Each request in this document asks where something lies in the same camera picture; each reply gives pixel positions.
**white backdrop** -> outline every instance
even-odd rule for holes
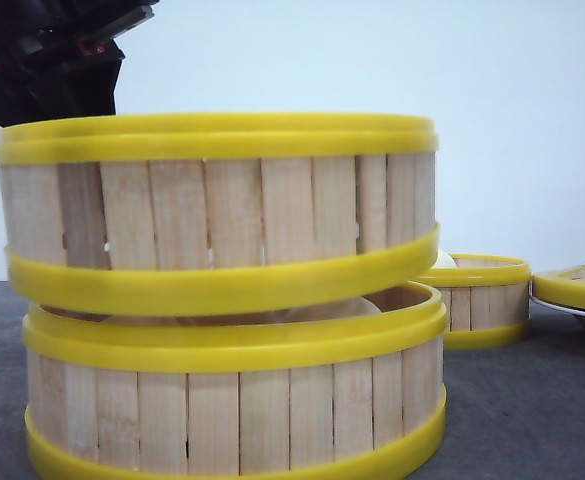
[[[442,246],[585,263],[582,0],[162,0],[122,36],[119,112],[435,119]],[[5,278],[0,206],[0,279]]]

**bamboo steamer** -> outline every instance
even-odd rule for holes
[[[412,283],[271,316],[280,323],[262,315],[208,327],[33,306],[26,424],[39,475],[390,480],[436,450],[439,292]]]
[[[388,288],[436,259],[436,141],[430,120],[395,115],[3,129],[11,283],[55,308],[137,316],[269,311]]]
[[[489,348],[527,335],[530,269],[516,258],[451,254],[456,268],[433,268],[419,281],[438,288],[449,312],[446,349]]]
[[[585,328],[585,265],[535,274],[532,295],[537,303],[573,314]]]
[[[532,295],[546,303],[585,310],[585,265],[535,274]]]

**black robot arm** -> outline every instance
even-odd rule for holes
[[[115,113],[113,38],[158,0],[0,0],[0,125]]]

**steamer basket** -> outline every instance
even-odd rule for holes
[[[585,265],[534,275],[532,295],[546,303],[585,310]]]
[[[452,254],[458,268],[431,269],[419,281],[438,288],[449,312],[446,349],[489,348],[527,335],[530,269],[523,260]]]
[[[442,440],[445,308],[419,284],[368,299],[384,313],[228,327],[32,307],[31,461],[44,480],[402,478]]]
[[[436,259],[432,122],[65,119],[0,133],[15,290],[56,308],[223,315],[349,298]]]

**small bamboo steamer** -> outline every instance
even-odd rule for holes
[[[419,284],[350,300],[362,301],[349,318],[320,306],[305,319],[324,320],[295,309],[273,316],[286,323],[215,327],[33,306],[35,469],[44,480],[408,475],[443,436],[445,308]]]
[[[585,265],[535,274],[532,295],[546,303],[585,310]]]
[[[436,268],[418,281],[438,288],[449,312],[446,349],[518,342],[529,323],[530,269],[517,258],[451,254],[457,268]]]
[[[55,308],[148,316],[382,290],[436,258],[436,144],[430,120],[398,115],[9,127],[0,180],[11,283]]]

